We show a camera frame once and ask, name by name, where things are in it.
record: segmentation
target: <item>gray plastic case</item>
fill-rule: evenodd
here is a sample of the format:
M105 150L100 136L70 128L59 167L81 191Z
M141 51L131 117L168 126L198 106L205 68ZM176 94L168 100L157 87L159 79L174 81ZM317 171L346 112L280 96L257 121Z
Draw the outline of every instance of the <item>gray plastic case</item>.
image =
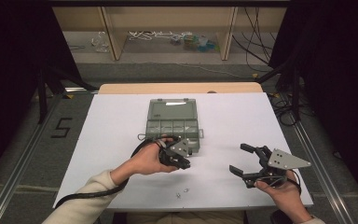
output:
M193 153L200 150L199 122L195 99L150 100L146 137L163 134L180 136L188 140Z

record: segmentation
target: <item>white tabletop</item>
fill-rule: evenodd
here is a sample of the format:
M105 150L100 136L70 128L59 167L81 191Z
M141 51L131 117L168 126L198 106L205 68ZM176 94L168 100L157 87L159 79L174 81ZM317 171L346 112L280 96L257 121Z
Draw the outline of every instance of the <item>white tabletop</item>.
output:
M230 164L246 174L261 170L258 157L241 150L241 143L290 153L265 93L95 95L57 201L84 186L92 175L115 168L131 156L141 143L137 135L145 133L149 102L158 98L196 99L199 126L204 132L200 152L188 158L189 169L134 175L108 208L189 211L275 205L266 193L247 189L241 178L228 170ZM302 189L303 203L312 205L304 184Z

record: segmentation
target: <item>wrist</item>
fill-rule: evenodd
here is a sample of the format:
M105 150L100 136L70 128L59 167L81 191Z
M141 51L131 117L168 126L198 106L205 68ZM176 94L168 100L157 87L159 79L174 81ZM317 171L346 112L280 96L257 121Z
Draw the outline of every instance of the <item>wrist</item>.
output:
M134 167L131 165L130 162L126 161L118 168L112 170L110 172L110 177L112 178L113 183L115 185L120 185L124 180L130 178L130 176L134 175L136 173Z
M312 219L310 213L303 206L297 207L296 209L287 212L286 215L289 216L295 224L307 222Z

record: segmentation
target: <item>white sleeve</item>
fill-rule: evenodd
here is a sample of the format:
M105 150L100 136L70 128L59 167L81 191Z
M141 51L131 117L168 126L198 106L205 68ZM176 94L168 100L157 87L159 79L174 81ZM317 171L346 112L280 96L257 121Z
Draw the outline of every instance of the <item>white sleeve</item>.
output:
M102 192L116 187L110 177L110 170L89 179L86 186L76 193ZM63 203L43 222L45 224L92 224L101 212L112 202L116 194L92 199L74 199Z
M325 224L321 219L312 216L312 219L310 221L302 222L299 224Z

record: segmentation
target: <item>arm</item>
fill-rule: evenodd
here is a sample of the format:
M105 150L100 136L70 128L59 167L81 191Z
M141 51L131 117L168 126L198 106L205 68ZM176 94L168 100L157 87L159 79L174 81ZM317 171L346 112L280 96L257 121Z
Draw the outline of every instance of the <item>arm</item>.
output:
M292 171L287 171L287 177L296 181ZM272 188L263 181L257 181L255 186L266 192L275 204L296 224L324 224L317 217L313 217L301 202L300 194L295 185L284 183L278 188Z
M112 189L132 175L151 175L158 172L169 173L176 167L165 166L158 160L159 147L150 144L143 147L132 158L118 168L104 171L92 177L77 193L100 192ZM101 212L111 203L116 194L93 198L75 199L63 203L44 223L93 223Z

